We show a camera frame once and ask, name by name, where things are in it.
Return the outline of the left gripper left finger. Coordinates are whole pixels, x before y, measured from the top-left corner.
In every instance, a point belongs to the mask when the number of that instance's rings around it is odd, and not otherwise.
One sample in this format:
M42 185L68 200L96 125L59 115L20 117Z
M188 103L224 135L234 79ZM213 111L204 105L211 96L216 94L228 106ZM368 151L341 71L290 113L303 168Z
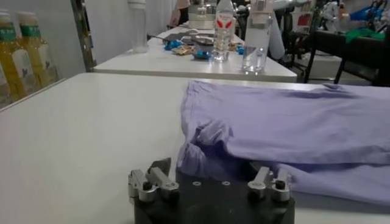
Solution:
M176 203L180 197L180 186L169 178L171 158L152 162L144 173L141 169L131 170L128 175L129 201L153 203L159 196L169 203Z

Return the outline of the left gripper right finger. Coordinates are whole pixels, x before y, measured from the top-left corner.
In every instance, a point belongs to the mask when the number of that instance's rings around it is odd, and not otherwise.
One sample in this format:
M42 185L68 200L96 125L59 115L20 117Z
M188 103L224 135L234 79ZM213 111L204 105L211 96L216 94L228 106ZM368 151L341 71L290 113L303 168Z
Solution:
M264 199L267 195L274 201L289 201L291 199L290 174L285 169L274 173L268 167L260 167L255 178L247 183L249 192L259 199Z

